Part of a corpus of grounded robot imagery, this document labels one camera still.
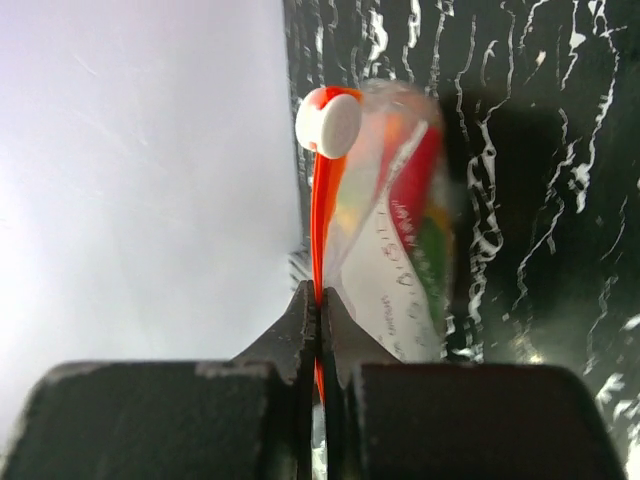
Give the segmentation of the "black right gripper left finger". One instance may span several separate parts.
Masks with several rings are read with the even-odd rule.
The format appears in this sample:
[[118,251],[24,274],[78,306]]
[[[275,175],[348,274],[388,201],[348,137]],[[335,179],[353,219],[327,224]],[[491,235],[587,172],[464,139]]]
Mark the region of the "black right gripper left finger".
[[316,307],[282,316],[226,361],[71,362],[31,390],[5,479],[307,479]]

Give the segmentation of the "clear zip top bag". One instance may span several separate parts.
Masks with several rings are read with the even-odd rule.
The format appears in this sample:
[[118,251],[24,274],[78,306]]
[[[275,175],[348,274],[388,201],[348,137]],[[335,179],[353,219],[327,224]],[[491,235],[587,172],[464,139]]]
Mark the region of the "clear zip top bag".
[[397,80],[319,87],[295,119],[314,157],[314,294],[334,290],[396,359],[440,358],[452,284],[452,188],[438,101]]

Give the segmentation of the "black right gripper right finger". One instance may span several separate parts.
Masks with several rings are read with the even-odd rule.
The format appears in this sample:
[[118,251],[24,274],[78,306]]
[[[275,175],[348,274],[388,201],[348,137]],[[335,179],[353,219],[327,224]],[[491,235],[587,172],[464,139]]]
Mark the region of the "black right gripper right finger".
[[403,363],[334,289],[319,310],[332,479],[621,479],[586,386],[548,365]]

